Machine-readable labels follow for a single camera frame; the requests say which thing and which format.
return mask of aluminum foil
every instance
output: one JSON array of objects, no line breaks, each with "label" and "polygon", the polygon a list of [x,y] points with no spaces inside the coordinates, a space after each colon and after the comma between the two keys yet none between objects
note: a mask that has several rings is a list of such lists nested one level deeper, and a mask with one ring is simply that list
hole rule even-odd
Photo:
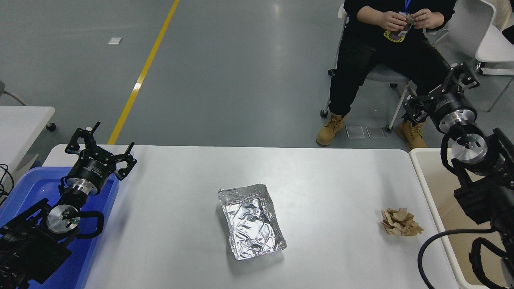
[{"label": "aluminum foil", "polygon": [[287,247],[265,185],[219,190],[218,196],[227,218],[230,247],[236,260]]}]

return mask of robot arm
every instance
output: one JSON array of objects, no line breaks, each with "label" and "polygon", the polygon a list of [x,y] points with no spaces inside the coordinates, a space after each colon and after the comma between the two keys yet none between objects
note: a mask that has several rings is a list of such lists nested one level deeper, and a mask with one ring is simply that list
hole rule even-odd
[{"label": "robot arm", "polygon": [[[119,155],[98,147],[93,133],[99,125],[90,130],[78,128],[66,146],[65,152],[79,159],[56,188],[57,203],[52,206],[44,198],[0,228],[0,288],[26,289],[30,280],[43,284],[72,254],[66,248],[70,242],[102,232],[102,212],[81,209],[89,196],[100,193],[110,174],[122,180],[137,161],[130,154],[133,142]],[[83,150],[79,138],[84,139]],[[118,169],[120,162],[126,162],[126,167]],[[96,230],[80,233],[82,218],[96,218]]]},{"label": "robot arm", "polygon": [[[477,224],[489,222],[501,235],[505,251],[484,238],[473,242],[470,262],[478,279],[491,288],[502,288],[487,279],[480,258],[486,246],[502,257],[505,276],[513,288],[514,278],[514,146],[500,129],[486,136],[475,123],[477,113],[465,99],[464,91],[479,85],[464,65],[451,67],[445,82],[427,96],[411,96],[403,104],[414,119],[430,116],[437,130],[444,134],[441,161],[457,176],[461,187],[454,196],[464,213]],[[448,163],[447,152],[454,158]],[[472,182],[469,173],[484,178]]]}]

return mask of yellow line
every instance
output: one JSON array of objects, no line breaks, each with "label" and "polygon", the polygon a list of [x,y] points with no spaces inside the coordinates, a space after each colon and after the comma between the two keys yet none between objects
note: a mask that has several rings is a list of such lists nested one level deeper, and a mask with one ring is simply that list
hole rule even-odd
[{"label": "yellow line", "polygon": [[164,37],[164,34],[166,33],[168,25],[170,24],[171,18],[173,17],[173,14],[175,13],[175,9],[177,8],[178,2],[179,2],[179,0],[175,0],[175,2],[173,3],[173,6],[170,9],[170,12],[168,13],[168,17],[166,17],[166,20],[164,21],[164,24],[162,25],[162,28],[159,32],[159,36],[157,36],[157,39],[155,40],[154,47],[152,47],[152,51],[150,51],[150,54],[148,55],[148,58],[146,59],[146,62],[143,66],[143,70],[141,70],[141,74],[139,75],[139,78],[137,79],[137,82],[134,85],[134,88],[132,89],[132,93],[130,93],[130,97],[128,98],[128,101],[125,104],[125,108],[121,112],[120,118],[118,119],[118,122],[116,123],[116,126],[114,127],[113,133],[111,134],[109,141],[107,142],[108,145],[114,145],[114,143],[116,143],[116,140],[118,139],[118,136],[120,135],[121,129],[123,128],[123,125],[125,124],[125,121],[127,119],[127,116],[129,115],[132,105],[134,104],[134,101],[136,100],[137,94],[139,93],[139,89],[141,88],[141,85],[143,84],[144,78],[146,77],[146,74],[148,73],[148,70],[150,69],[150,65],[152,65],[152,61],[154,61],[155,54],[157,53],[157,50],[159,49],[159,45],[162,41],[162,38]]}]

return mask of hand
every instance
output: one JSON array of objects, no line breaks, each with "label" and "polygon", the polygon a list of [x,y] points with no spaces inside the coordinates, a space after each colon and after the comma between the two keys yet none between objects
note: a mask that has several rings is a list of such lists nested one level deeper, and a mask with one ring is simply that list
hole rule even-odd
[{"label": "hand", "polygon": [[393,11],[387,11],[382,13],[381,18],[378,20],[378,26],[387,31],[394,32],[403,30],[403,28],[407,25],[405,20],[407,20],[405,16]]},{"label": "hand", "polygon": [[416,23],[414,23],[414,28],[416,29],[434,29],[441,26],[445,18],[439,12],[432,12],[430,9],[421,9],[420,11],[411,14],[411,17],[416,19]]}]

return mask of table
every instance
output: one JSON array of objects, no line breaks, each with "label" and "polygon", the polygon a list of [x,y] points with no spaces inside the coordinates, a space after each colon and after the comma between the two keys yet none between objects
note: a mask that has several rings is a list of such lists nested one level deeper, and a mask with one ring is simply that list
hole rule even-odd
[{"label": "table", "polygon": [[[44,166],[72,166],[77,157],[64,148]],[[416,257],[437,230],[404,151],[134,146],[133,154],[138,164],[120,182],[86,289],[425,287]],[[257,183],[268,187],[288,247],[238,262],[217,191]],[[387,235],[388,207],[408,207],[425,232]],[[436,288],[458,288],[441,242],[424,265]]]},{"label": "table", "polygon": [[0,164],[11,174],[54,112],[50,106],[0,106]]}]

